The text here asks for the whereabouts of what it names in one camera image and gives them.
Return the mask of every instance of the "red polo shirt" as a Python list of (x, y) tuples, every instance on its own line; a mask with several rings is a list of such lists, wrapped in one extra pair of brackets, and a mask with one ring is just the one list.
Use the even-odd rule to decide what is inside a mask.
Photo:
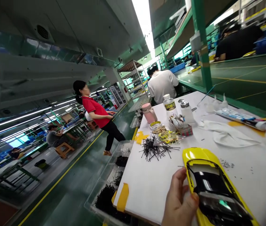
[[(88, 113), (94, 111), (96, 115), (108, 115), (108, 113), (105, 111), (105, 109), (100, 105), (98, 102), (96, 102), (93, 98), (90, 97), (82, 97), (83, 106), (86, 109)], [(103, 118), (103, 119), (93, 119), (95, 123), (100, 127), (103, 128), (105, 125), (108, 124), (110, 119)]]

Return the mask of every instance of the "wire bundle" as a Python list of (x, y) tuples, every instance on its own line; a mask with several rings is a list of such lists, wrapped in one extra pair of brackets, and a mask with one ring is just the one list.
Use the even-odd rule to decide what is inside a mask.
[(169, 147), (169, 146), (154, 146), (154, 140), (155, 140), (155, 136), (151, 136), (151, 138), (147, 138), (145, 140), (143, 140), (142, 146), (143, 146), (143, 152), (142, 156), (145, 155), (146, 160), (148, 162), (151, 161), (152, 158), (157, 158), (157, 160), (159, 161), (159, 159), (163, 156), (165, 156), (165, 153), (167, 152), (168, 155), (171, 158), (170, 152), (171, 149), (174, 150), (179, 150), (180, 148), (173, 148), (173, 147)]
[(115, 186), (119, 186), (123, 174), (124, 174), (124, 172), (122, 172), (122, 171), (116, 172), (113, 176), (113, 181), (111, 182), (111, 184), (114, 184)]
[(131, 216), (117, 211), (111, 202), (115, 191), (116, 189), (113, 187), (113, 185), (106, 185), (102, 189), (101, 193), (97, 196), (95, 207), (126, 224), (130, 224)]
[(115, 164), (119, 167), (126, 167), (127, 161), (128, 161), (128, 157), (121, 155), (121, 156), (117, 157)]

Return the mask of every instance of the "trash can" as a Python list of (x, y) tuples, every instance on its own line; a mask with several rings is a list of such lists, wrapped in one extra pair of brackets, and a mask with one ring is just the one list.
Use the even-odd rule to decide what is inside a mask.
[(45, 159), (41, 159), (40, 161), (38, 161), (36, 164), (35, 164), (35, 167), (38, 167), (40, 168), (41, 170), (46, 170), (49, 165), (46, 163), (46, 160)]

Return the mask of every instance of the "bottle label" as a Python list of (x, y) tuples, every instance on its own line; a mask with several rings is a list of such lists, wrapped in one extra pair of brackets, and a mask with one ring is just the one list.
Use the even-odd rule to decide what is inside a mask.
[(175, 102), (164, 105), (166, 110), (174, 110), (176, 108)]

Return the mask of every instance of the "stool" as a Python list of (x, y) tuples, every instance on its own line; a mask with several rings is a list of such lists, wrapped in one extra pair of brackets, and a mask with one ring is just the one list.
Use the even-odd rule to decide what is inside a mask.
[[(67, 147), (67, 149), (64, 150), (64, 151), (62, 151), (62, 149), (61, 149), (61, 147), (63, 147), (63, 146), (66, 146), (66, 147)], [(64, 142), (64, 143), (62, 143), (60, 146), (56, 147), (55, 150), (56, 150), (56, 152), (58, 153), (58, 155), (59, 155), (61, 158), (65, 159), (65, 158), (66, 158), (66, 154), (67, 154), (69, 151), (74, 151), (74, 148), (71, 147), (68, 143)]]
[(90, 121), (87, 123), (89, 128), (92, 130), (96, 130), (96, 127), (98, 126), (94, 121)]

